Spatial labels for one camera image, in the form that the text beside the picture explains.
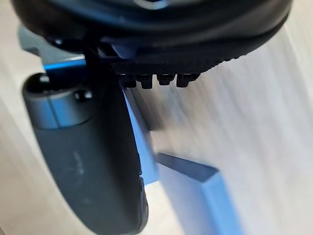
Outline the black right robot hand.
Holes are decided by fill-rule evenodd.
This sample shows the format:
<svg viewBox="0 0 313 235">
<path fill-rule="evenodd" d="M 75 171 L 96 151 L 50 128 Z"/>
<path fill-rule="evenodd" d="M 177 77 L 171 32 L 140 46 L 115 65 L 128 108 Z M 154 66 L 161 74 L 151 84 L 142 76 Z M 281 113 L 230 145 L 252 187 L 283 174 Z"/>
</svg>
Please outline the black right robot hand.
<svg viewBox="0 0 313 235">
<path fill-rule="evenodd" d="M 290 0 L 14 0 L 23 50 L 41 58 L 22 96 L 62 196 L 92 232 L 136 235 L 162 180 L 186 234 L 242 233 L 220 171 L 143 153 L 127 89 L 179 88 L 262 46 Z"/>
</svg>

